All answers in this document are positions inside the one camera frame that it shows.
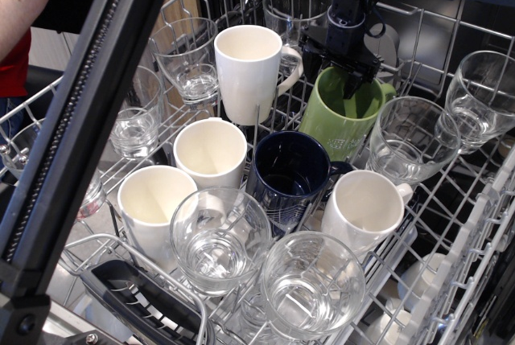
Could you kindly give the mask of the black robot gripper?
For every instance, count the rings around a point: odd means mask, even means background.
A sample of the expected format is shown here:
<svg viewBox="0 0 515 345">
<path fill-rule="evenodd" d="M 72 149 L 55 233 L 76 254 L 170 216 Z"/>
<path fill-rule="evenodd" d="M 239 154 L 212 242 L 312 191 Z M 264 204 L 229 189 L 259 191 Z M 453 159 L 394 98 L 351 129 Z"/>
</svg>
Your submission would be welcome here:
<svg viewBox="0 0 515 345">
<path fill-rule="evenodd" d="M 359 0 L 332 0 L 324 27 L 302 30 L 303 71 L 315 80 L 328 65 L 347 71 L 343 99 L 351 99 L 363 83 L 375 78 L 380 61 L 365 46 L 367 14 Z"/>
</svg>

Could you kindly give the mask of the black robot arm beam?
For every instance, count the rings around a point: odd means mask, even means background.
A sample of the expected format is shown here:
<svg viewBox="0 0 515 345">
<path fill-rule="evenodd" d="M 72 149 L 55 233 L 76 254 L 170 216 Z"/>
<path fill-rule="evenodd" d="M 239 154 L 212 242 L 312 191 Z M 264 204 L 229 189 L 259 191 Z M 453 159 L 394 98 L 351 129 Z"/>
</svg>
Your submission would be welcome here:
<svg viewBox="0 0 515 345">
<path fill-rule="evenodd" d="M 1 218 L 1 341 L 35 344 L 47 288 L 163 0 L 94 0 Z"/>
</svg>

